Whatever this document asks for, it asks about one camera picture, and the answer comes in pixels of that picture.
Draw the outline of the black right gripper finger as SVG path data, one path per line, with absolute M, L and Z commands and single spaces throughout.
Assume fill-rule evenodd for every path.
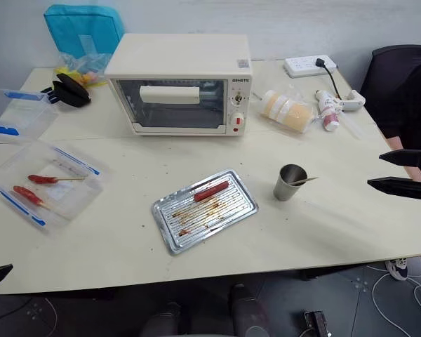
M 379 159 L 397 166 L 418 167 L 421 169 L 421 150 L 393 150 L 381 154 Z
M 421 182 L 407 178 L 385 177 L 367 180 L 378 191 L 398 197 L 421 200 Z

